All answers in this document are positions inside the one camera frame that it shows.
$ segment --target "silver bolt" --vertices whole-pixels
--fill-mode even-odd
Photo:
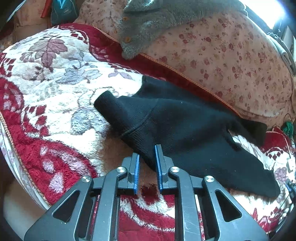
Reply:
[[[205,180],[206,180],[208,183],[212,183],[213,181],[215,181],[215,178],[213,178],[212,176],[206,176],[206,177],[205,177]]]
[[[126,168],[125,167],[118,167],[118,168],[116,168],[116,171],[119,173],[123,173],[126,171]]]
[[[88,183],[91,181],[91,177],[90,176],[83,176],[81,178],[81,181],[84,182],[84,183]]]
[[[176,173],[176,172],[179,172],[180,171],[180,168],[178,168],[178,167],[171,167],[170,168],[170,171]]]

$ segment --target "folded towel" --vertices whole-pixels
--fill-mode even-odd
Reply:
[[[243,11],[245,5],[239,0],[129,0],[119,23],[122,56],[133,58],[170,27],[230,9]]]
[[[296,65],[287,45],[274,33],[267,33],[267,37],[274,43],[290,74],[296,76]]]

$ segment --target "sunlight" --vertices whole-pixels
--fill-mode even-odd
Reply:
[[[252,9],[271,29],[285,11],[276,0],[240,0]]]

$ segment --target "pink floral fabric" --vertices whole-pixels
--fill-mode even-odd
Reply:
[[[86,0],[77,23],[117,37],[126,0]],[[235,107],[272,127],[292,119],[292,78],[265,33],[239,12],[218,13],[167,30],[145,51]]]

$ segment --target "floral blanket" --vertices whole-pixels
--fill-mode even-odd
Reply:
[[[120,165],[132,150],[93,107],[104,91],[133,95],[142,75],[171,81],[208,100],[219,97],[145,55],[121,57],[118,42],[98,29],[67,24],[26,38],[0,54],[0,147],[21,185],[47,209],[83,175],[97,177]],[[284,182],[295,181],[291,141],[278,128],[258,147],[234,140],[274,170],[276,200],[230,190],[266,232],[285,216],[290,199]],[[122,196],[119,240],[174,240],[174,198],[162,196],[156,175],[141,163],[137,196]]]

